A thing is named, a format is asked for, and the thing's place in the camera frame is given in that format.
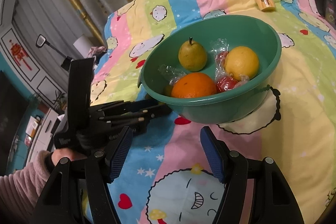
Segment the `pink sleeve forearm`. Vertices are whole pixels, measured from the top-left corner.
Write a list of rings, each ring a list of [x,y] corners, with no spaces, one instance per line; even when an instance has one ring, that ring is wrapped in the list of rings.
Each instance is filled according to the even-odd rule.
[[[1,223],[29,223],[54,167],[52,153],[40,151],[23,169],[1,177]]]

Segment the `person left hand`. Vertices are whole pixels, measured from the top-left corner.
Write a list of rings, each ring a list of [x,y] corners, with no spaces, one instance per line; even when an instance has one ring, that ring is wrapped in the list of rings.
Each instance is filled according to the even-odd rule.
[[[51,160],[56,165],[60,159],[67,157],[70,161],[82,160],[87,157],[81,153],[75,152],[69,148],[55,149],[51,155]]]

